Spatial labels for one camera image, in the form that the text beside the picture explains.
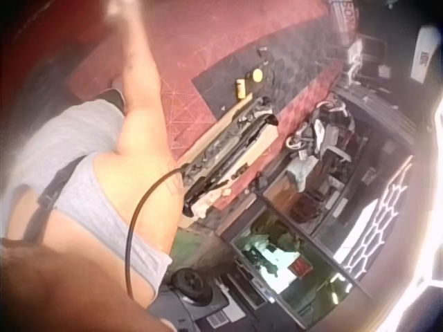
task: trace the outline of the wheel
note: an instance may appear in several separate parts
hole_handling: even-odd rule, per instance
[[[207,306],[213,300],[213,289],[191,268],[181,268],[172,276],[172,285],[198,305]]]

